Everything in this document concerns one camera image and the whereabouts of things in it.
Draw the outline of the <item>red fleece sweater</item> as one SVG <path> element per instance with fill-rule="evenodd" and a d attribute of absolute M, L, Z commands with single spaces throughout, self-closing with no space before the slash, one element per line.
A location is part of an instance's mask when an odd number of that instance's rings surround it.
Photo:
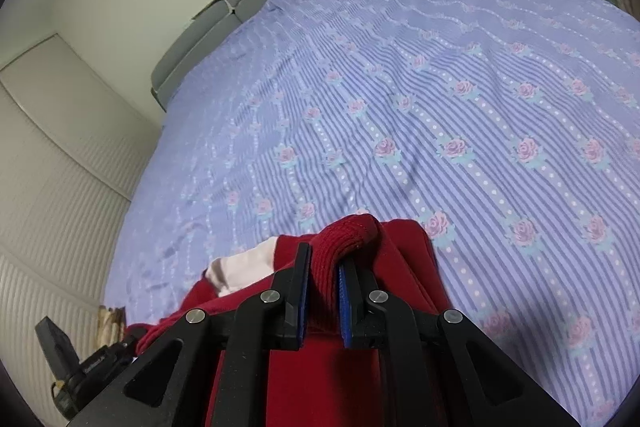
<path fill-rule="evenodd" d="M 244 269 L 227 269 L 220 277 L 203 274 L 177 312 L 149 327 L 137 351 L 143 353 L 192 308 L 213 315 L 235 310 L 266 289 L 276 274 L 291 268 L 303 244 L 311 248 L 307 334 L 299 350 L 271 353 L 266 394 L 258 411 L 268 426 L 382 425 L 387 409 L 378 355 L 347 349 L 338 335 L 338 267 L 345 259 L 361 261 L 383 289 L 408 305 L 428 314 L 444 311 L 449 300 L 433 245 L 421 225 L 411 220 L 378 222 L 370 215 L 350 216 L 317 234 L 281 235 L 268 248 L 266 267 L 229 295 L 224 295 L 222 285 L 256 268 L 256 251 L 243 256 Z"/>

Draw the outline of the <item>purple floral bed sheet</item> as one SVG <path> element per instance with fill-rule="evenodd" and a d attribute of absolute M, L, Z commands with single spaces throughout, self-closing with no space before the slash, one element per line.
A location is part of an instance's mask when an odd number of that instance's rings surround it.
<path fill-rule="evenodd" d="M 639 376 L 639 24 L 604 0 L 268 0 L 188 72 L 104 301 L 352 213 L 431 236 L 454 306 L 584 426 Z"/>

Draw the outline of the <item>white louvered wardrobe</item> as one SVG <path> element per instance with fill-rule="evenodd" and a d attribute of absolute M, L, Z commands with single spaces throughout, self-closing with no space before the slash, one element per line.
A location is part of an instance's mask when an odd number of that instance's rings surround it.
<path fill-rule="evenodd" d="M 48 426 L 63 424 L 35 334 L 50 317 L 96 347 L 116 239 L 160 128 L 60 37 L 1 73 L 1 360 Z"/>

